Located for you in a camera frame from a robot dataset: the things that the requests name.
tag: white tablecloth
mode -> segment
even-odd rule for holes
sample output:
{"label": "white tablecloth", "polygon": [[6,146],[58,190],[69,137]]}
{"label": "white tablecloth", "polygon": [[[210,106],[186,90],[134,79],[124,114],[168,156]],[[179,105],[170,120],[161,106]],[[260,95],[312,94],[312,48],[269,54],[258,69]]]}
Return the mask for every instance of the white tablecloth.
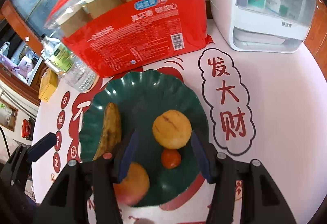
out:
{"label": "white tablecloth", "polygon": [[[322,72],[304,44],[294,54],[237,52],[228,46],[213,20],[208,21],[208,34],[215,43],[205,49],[144,66],[143,70],[165,68],[161,70],[182,77],[201,101],[210,141],[218,151],[236,160],[261,160],[297,223],[307,223],[327,193],[327,84]],[[100,81],[103,86],[108,79]],[[49,102],[41,102],[33,144],[48,132],[60,131],[61,136],[58,145],[32,165],[39,203],[67,159],[80,154],[76,137],[92,95],[78,96],[61,82]],[[228,113],[234,116],[234,126],[243,116],[244,127],[234,127],[234,134],[223,129]],[[204,182],[188,202],[173,211],[120,205],[122,218],[124,223],[134,223],[137,218],[165,224],[204,223],[213,189]],[[92,199],[88,202],[90,224],[95,223]],[[235,223],[240,205],[238,200]]]}

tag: blue label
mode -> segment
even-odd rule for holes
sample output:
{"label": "blue label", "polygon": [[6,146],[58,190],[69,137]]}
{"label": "blue label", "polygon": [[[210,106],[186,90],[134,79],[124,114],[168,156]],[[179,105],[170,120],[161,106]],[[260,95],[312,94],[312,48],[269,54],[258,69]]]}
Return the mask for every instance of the blue label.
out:
{"label": "blue label", "polygon": [[141,11],[156,6],[157,4],[158,4],[158,0],[141,0],[134,3],[134,8]]}

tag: brown banana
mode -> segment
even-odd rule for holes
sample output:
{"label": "brown banana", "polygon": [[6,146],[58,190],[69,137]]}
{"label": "brown banana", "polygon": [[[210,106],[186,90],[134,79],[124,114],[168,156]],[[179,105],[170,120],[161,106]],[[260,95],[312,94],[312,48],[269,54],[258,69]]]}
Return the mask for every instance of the brown banana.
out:
{"label": "brown banana", "polygon": [[117,105],[110,102],[105,109],[102,134],[93,160],[96,160],[106,152],[111,152],[113,147],[121,141],[121,138],[120,113]]}

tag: green plate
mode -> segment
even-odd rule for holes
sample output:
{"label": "green plate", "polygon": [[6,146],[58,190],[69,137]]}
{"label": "green plate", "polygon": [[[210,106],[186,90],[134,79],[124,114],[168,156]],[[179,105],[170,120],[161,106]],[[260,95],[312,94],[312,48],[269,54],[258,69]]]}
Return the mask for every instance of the green plate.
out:
{"label": "green plate", "polygon": [[139,132],[134,161],[146,169],[150,178],[150,189],[136,207],[158,206],[185,191],[200,172],[191,142],[179,149],[181,164],[175,169],[167,170],[161,164],[164,148],[156,142],[152,134],[152,124],[159,115],[175,109],[187,116],[193,129],[199,129],[208,138],[207,117],[196,94],[176,77],[155,70],[130,72],[109,82],[102,92],[95,95],[89,110],[83,116],[83,127],[80,131],[83,162],[94,157],[102,134],[104,110],[109,102],[118,105],[122,135],[135,127]]}

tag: yellow box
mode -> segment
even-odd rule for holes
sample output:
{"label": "yellow box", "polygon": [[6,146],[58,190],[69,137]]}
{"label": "yellow box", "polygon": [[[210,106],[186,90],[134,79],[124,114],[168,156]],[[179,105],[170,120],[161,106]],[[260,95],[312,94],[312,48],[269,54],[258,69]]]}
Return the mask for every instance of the yellow box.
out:
{"label": "yellow box", "polygon": [[48,102],[58,86],[58,76],[50,68],[46,70],[41,78],[39,99]]}

